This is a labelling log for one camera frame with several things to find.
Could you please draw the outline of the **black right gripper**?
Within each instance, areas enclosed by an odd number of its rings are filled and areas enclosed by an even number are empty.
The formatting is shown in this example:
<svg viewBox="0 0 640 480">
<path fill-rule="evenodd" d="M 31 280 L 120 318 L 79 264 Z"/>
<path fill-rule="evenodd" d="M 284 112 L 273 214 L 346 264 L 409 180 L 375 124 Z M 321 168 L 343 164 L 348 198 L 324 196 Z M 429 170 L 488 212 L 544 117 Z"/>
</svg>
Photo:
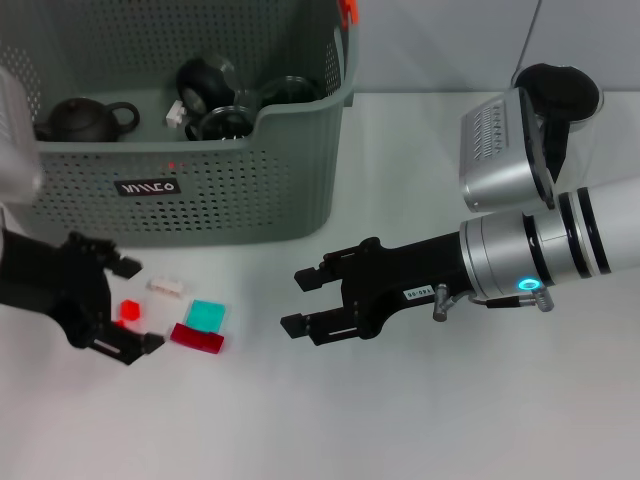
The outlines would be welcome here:
<svg viewBox="0 0 640 480">
<path fill-rule="evenodd" d="M 372 339 L 395 313 L 434 301 L 433 296 L 409 298 L 409 290 L 445 285 L 455 296 L 473 289 L 457 232 L 392 249 L 377 237 L 367 238 L 324 254 L 317 268 L 299 270 L 294 279 L 303 292 L 342 280 L 344 311 L 295 314 L 280 321 L 290 338 L 309 337 L 316 346 Z"/>
</svg>

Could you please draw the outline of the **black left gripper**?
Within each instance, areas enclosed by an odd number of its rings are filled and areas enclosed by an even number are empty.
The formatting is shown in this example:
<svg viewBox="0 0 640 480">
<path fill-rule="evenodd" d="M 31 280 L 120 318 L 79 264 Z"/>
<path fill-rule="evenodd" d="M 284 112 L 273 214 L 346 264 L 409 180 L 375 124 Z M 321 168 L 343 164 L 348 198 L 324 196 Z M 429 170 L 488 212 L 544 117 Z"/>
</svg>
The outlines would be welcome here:
<svg viewBox="0 0 640 480">
<path fill-rule="evenodd" d="M 1 231 L 1 303 L 56 322 L 75 348 L 90 348 L 125 365 L 159 349 L 165 338 L 106 324 L 111 299 L 105 269 L 133 278 L 143 266 L 115 243 L 77 232 L 54 246 Z"/>
</svg>

